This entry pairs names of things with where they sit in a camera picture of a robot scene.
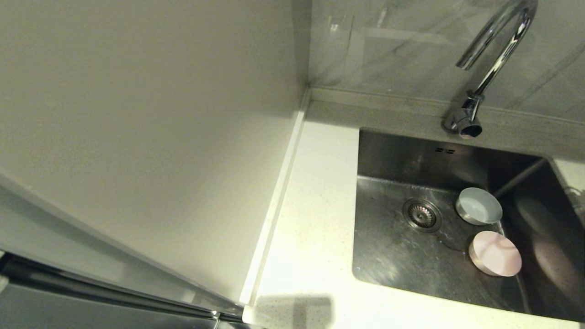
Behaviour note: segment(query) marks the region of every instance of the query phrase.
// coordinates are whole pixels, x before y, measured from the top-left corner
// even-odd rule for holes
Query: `sink drain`
[[[422,232],[434,232],[441,227],[439,210],[423,199],[410,199],[402,207],[404,218],[410,226]]]

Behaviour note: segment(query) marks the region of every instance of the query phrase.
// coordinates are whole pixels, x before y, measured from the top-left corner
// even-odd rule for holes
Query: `backsplash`
[[[455,66],[505,0],[313,0],[312,85],[463,101],[510,37],[470,71]],[[585,122],[585,1],[540,1],[534,23],[485,95],[486,106]]]

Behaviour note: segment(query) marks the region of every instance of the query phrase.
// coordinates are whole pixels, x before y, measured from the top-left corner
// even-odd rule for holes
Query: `chrome faucet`
[[[469,45],[463,56],[457,62],[457,67],[468,71],[481,56],[486,47],[494,40],[495,36],[504,28],[510,20],[519,16],[512,38],[504,47],[494,64],[487,71],[479,86],[473,91],[467,91],[467,99],[461,108],[454,109],[443,121],[443,128],[450,133],[458,133],[465,139],[475,138],[482,131],[477,110],[484,100],[483,92],[493,81],[494,77],[518,46],[530,24],[534,20],[538,0],[509,0],[483,27]]]

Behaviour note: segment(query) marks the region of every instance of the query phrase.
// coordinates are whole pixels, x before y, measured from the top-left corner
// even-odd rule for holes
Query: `stainless steel sink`
[[[585,321],[583,225],[541,157],[361,131],[357,171],[357,279]],[[500,223],[477,227],[459,218],[454,203],[466,187],[501,194]],[[516,244],[518,275],[488,276],[472,264],[467,248],[484,230]]]

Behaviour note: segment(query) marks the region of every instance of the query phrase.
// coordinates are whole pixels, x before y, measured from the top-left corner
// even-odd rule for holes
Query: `bowl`
[[[469,245],[469,257],[478,269],[492,276],[514,276],[522,268],[522,257],[516,246],[496,232],[476,234]]]
[[[463,220],[473,225],[486,225],[502,219],[502,206],[488,191],[469,187],[459,193],[455,210]]]

